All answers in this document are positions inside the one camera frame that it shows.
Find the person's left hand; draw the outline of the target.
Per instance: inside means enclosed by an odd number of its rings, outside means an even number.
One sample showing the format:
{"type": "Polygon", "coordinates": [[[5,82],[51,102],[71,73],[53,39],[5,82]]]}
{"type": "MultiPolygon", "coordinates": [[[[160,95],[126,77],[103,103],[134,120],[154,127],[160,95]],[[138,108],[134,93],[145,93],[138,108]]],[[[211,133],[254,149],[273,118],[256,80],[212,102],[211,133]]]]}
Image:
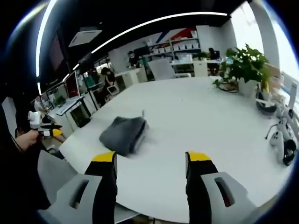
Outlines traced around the person's left hand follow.
{"type": "Polygon", "coordinates": [[[29,132],[17,137],[15,139],[15,145],[21,152],[26,151],[30,146],[37,142],[39,132],[36,130],[30,130],[29,132]]]}

